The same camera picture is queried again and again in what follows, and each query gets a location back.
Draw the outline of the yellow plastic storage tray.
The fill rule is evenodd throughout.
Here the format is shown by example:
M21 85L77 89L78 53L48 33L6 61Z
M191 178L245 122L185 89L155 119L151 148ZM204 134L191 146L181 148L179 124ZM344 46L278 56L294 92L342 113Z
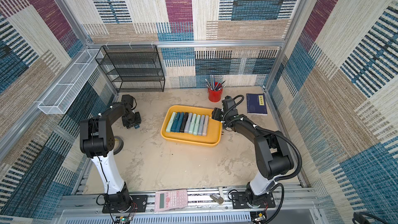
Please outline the yellow plastic storage tray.
M208 127L207 127L207 135L193 135L188 133L176 133L176 132L167 132L167 126L172 119L173 113L175 117L177 113L189 112L193 114L200 114L209 116ZM211 119L212 109L202 108L202 107L194 107L194 106L183 106L183 105L173 105L168 109L168 112L164 118L163 125L161 128L161 135L164 139L170 142L190 144L190 145L200 145L205 147L214 147L221 140L222 134L222 124L218 121Z

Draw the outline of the grey pruning pliers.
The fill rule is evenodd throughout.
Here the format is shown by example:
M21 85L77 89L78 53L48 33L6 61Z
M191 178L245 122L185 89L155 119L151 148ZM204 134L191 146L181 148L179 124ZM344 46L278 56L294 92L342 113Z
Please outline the grey pruning pliers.
M193 113L189 113L186 125L184 127L184 133L189 133L192 116L193 116Z

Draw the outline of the black pruning pliers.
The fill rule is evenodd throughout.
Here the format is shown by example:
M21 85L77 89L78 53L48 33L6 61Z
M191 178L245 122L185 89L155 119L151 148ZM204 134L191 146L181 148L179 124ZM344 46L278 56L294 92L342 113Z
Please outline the black pruning pliers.
M183 116L183 119L182 119L181 126L180 126L180 133L184 133L185 126L186 126L186 123L188 121L188 117L189 117L189 113L185 112L184 116Z

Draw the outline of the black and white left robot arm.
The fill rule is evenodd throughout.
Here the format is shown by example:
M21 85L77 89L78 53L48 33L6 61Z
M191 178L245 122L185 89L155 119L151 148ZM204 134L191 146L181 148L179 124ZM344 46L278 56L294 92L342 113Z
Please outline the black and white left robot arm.
M114 155L121 151L123 143L115 148L112 125L122 119L125 128L136 127L141 116L134 112L136 100L131 95L123 95L120 102L113 103L106 111L80 122L80 150L94 163L104 186L105 212L126 212L132 208L125 181L122 179Z

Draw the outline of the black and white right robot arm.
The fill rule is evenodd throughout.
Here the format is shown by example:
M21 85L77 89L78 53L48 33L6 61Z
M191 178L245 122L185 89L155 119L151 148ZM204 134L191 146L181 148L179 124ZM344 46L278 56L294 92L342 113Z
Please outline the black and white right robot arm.
M291 179L300 173L301 154L280 131L262 128L245 115L230 116L220 108L212 111L211 118L254 144L258 173L245 190L250 206L264 203L281 180Z

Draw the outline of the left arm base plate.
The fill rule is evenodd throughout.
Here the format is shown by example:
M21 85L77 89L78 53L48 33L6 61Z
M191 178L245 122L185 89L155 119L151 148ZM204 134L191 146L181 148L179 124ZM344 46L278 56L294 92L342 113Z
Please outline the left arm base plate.
M130 195L126 202L105 203L102 209L103 214L133 214L143 213L147 206L147 195Z

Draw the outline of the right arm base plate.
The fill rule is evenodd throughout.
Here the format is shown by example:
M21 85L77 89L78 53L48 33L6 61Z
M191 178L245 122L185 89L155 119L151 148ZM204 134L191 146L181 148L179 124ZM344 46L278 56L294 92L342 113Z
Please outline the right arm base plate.
M272 194L256 196L250 194L249 192L231 190L228 193L228 197L232 201L234 209L276 207L276 203Z

